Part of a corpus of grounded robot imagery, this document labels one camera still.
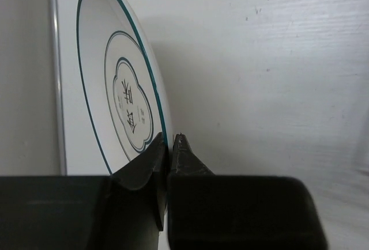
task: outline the plate rim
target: plate rim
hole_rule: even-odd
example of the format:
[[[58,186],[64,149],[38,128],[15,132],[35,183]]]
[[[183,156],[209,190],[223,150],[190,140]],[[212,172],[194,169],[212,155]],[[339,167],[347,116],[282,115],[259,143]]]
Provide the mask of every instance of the plate rim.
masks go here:
[[[133,32],[134,32],[134,34],[136,36],[137,43],[138,43],[138,45],[139,45],[139,47],[141,49],[141,52],[142,52],[142,56],[144,57],[145,64],[146,64],[146,67],[148,69],[150,80],[151,80],[151,84],[152,84],[152,87],[153,87],[153,91],[154,91],[154,95],[155,95],[155,99],[156,99],[156,104],[157,104],[158,112],[159,112],[159,118],[160,118],[160,121],[161,121],[160,122],[161,123],[161,132],[163,133],[164,143],[168,147],[169,145],[168,145],[168,137],[167,137],[167,128],[166,128],[166,125],[165,125],[163,108],[162,108],[162,105],[161,105],[161,101],[160,101],[160,97],[159,97],[159,92],[157,90],[157,85],[156,85],[156,81],[155,81],[155,78],[154,78],[154,73],[153,73],[152,68],[151,68],[150,60],[149,60],[148,55],[146,53],[146,49],[145,49],[145,46],[144,46],[144,44],[142,42],[140,33],[138,32],[138,29],[136,27],[136,24],[133,21],[132,16],[129,13],[127,7],[126,7],[126,4],[124,3],[123,0],[116,0],[116,1],[119,3],[119,6],[122,8],[125,16],[127,17],[128,22],[130,23],[130,25],[132,27],[132,30],[133,30]],[[84,82],[83,72],[82,72],[81,54],[80,54],[80,33],[79,33],[79,31],[80,31],[79,22],[80,22],[81,4],[82,4],[82,0],[78,0],[78,4],[77,4],[77,18],[76,18],[76,34],[77,34],[78,65],[79,65],[79,68],[80,68],[82,88],[83,88],[83,92],[84,92],[84,97],[85,97],[85,101],[86,101],[88,115],[89,115],[89,118],[90,118],[90,121],[91,121],[92,129],[93,129],[93,133],[95,135],[96,141],[97,141],[97,145],[98,145],[98,147],[100,149],[101,155],[103,156],[103,160],[104,160],[105,165],[106,165],[106,167],[107,167],[107,169],[109,171],[109,174],[112,174],[112,171],[111,171],[111,168],[109,166],[109,163],[108,163],[108,161],[107,161],[107,159],[105,157],[105,153],[104,153],[103,147],[102,147],[102,145],[100,143],[99,136],[98,136],[97,131],[96,131],[96,128],[95,128],[95,124],[93,122],[93,118],[92,118],[92,114],[91,114],[91,109],[90,109],[88,98],[87,98],[87,93],[86,93],[86,88],[85,88],[85,82]]]

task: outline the plate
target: plate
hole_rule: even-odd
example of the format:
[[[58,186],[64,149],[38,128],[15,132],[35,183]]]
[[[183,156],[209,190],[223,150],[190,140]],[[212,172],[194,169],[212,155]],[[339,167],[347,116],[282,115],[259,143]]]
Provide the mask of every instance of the plate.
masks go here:
[[[77,51],[87,110],[110,174],[145,151],[158,132],[171,149],[163,80],[127,0],[78,0]]]

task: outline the white plate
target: white plate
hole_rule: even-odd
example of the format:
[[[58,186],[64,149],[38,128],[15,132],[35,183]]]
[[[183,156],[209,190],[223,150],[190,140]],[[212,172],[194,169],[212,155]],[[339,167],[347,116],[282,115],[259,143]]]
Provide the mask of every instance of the white plate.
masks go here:
[[[108,171],[142,153],[158,132],[171,149],[164,84],[127,0],[78,0],[77,47],[87,109]]]

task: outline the gray wall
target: gray wall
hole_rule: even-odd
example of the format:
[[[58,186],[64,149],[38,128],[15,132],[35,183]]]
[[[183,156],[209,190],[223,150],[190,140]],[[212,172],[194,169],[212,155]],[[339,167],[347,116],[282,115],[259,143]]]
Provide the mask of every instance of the gray wall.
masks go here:
[[[0,0],[0,175],[59,173],[48,0]]]

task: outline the metal strip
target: metal strip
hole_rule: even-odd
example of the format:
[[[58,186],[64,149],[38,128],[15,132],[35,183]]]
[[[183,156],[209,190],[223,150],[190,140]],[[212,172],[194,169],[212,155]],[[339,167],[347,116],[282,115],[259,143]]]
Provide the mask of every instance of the metal strip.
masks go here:
[[[58,0],[50,0],[51,34],[54,51],[54,74],[55,74],[55,93],[57,103],[57,125],[58,142],[60,155],[61,175],[67,175],[66,154],[65,154],[65,133],[63,115],[63,95],[62,95],[62,72],[59,49],[59,30],[58,30]]]

